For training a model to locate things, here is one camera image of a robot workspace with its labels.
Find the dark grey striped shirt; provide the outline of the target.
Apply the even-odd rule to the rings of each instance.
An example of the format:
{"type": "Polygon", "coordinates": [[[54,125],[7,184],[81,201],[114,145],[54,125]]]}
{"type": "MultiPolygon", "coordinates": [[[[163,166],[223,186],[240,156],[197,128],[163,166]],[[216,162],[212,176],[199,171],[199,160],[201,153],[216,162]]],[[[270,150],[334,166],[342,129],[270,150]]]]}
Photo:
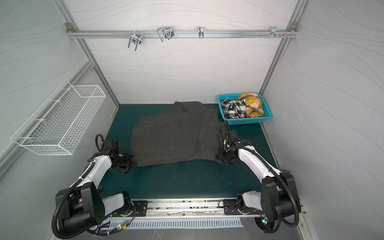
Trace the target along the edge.
{"type": "Polygon", "coordinates": [[[164,115],[141,117],[131,137],[133,161],[139,167],[194,160],[220,163],[224,132],[217,108],[175,102],[164,115]]]}

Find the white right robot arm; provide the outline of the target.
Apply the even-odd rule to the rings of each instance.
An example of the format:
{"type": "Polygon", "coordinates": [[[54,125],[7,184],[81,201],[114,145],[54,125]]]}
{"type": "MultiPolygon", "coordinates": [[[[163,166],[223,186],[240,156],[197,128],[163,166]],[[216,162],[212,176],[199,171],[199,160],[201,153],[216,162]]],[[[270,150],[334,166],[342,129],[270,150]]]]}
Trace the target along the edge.
{"type": "Polygon", "coordinates": [[[293,175],[268,163],[248,140],[241,140],[224,121],[224,146],[218,159],[235,165],[244,163],[261,183],[260,191],[239,192],[235,200],[222,200],[218,206],[225,215],[256,215],[255,222],[265,234],[279,230],[281,224],[290,228],[299,225],[301,205],[293,175]]]}

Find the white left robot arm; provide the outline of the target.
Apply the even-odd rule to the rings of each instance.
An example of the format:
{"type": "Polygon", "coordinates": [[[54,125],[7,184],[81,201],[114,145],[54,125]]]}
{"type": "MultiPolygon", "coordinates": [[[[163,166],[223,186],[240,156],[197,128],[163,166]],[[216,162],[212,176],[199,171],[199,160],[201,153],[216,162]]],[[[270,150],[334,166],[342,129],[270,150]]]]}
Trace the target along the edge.
{"type": "Polygon", "coordinates": [[[97,152],[88,159],[88,166],[67,189],[60,190],[55,197],[56,209],[52,217],[52,232],[58,239],[70,239],[84,232],[94,236],[110,236],[126,229],[132,219],[116,227],[107,222],[113,214],[135,215],[136,208],[126,191],[102,198],[99,187],[109,169],[127,173],[131,157],[120,154],[115,140],[95,141],[97,152]]]}

